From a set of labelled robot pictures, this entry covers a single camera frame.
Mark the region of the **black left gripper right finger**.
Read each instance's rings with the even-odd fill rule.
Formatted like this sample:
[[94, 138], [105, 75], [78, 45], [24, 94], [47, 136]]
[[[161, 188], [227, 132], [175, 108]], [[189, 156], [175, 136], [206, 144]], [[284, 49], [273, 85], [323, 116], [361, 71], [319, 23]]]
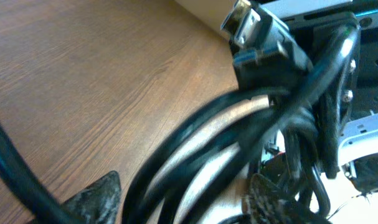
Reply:
[[261, 174], [249, 180], [243, 213], [250, 223], [328, 223], [325, 211], [312, 212]]

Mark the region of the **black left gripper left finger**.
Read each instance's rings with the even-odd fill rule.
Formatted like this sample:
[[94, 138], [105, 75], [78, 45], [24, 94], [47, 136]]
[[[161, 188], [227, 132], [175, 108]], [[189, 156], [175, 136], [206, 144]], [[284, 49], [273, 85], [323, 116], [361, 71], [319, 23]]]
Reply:
[[119, 173], [112, 170], [59, 204], [35, 178], [30, 200], [35, 219], [31, 223], [114, 223], [120, 206]]

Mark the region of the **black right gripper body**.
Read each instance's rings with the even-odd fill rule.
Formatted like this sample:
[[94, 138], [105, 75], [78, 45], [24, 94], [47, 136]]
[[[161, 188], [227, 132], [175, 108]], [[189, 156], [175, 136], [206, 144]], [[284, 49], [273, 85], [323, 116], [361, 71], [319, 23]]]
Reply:
[[352, 117], [361, 118], [371, 111], [378, 113], [378, 12], [357, 16], [339, 12], [288, 23], [299, 45], [317, 62], [329, 40], [342, 26], [357, 29], [357, 39], [346, 59], [347, 71], [343, 90], [351, 90], [353, 99], [341, 103], [341, 109], [352, 108]]

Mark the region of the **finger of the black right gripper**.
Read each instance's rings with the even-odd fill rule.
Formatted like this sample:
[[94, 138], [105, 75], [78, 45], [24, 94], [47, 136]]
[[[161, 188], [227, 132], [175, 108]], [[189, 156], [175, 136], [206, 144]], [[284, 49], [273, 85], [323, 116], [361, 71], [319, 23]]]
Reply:
[[345, 64], [318, 102], [319, 158], [323, 172], [329, 179], [336, 178], [339, 171], [339, 135], [352, 110], [351, 103], [342, 100], [343, 91], [352, 83], [351, 62], [351, 59], [345, 60]]

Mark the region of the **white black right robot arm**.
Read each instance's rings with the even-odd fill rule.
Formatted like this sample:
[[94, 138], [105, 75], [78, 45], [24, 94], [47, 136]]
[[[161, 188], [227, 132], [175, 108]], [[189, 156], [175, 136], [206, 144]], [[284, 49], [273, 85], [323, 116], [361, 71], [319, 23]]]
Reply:
[[301, 22], [332, 21], [345, 12], [361, 27], [359, 58], [352, 63], [356, 81], [349, 122], [339, 138], [339, 165], [354, 187], [378, 193], [378, 1], [262, 1], [277, 17], [296, 27]]

